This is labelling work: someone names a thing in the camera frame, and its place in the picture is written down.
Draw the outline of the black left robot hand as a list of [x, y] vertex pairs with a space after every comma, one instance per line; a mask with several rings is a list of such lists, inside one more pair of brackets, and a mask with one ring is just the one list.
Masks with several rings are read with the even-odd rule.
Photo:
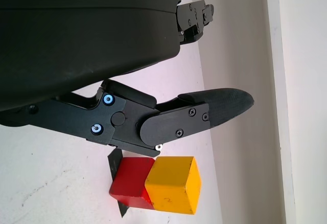
[[213, 20], [205, 1], [1, 0], [1, 124], [32, 125], [156, 157], [253, 97], [221, 88], [156, 98], [116, 82], [178, 55]]

